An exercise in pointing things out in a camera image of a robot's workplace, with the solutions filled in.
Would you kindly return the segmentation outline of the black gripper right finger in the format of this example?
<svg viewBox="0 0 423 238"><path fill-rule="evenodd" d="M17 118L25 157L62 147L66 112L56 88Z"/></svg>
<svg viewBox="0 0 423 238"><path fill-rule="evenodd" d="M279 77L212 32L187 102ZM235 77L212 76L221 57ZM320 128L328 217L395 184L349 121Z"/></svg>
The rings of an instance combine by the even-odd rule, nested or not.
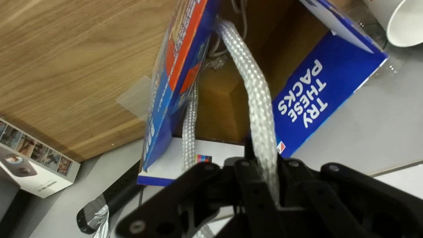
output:
<svg viewBox="0 0 423 238"><path fill-rule="evenodd" d="M287 238L423 238L423 200L339 163L279 161Z"/></svg>

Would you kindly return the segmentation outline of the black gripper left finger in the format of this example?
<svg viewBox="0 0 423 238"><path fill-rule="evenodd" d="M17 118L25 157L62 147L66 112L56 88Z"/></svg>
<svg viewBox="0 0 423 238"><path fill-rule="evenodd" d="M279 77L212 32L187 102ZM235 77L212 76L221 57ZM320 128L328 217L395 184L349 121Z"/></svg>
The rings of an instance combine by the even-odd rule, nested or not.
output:
<svg viewBox="0 0 423 238"><path fill-rule="evenodd" d="M229 159L224 167L201 163L126 216L118 238L194 238L222 208L243 208L242 174L255 175L255 165Z"/></svg>

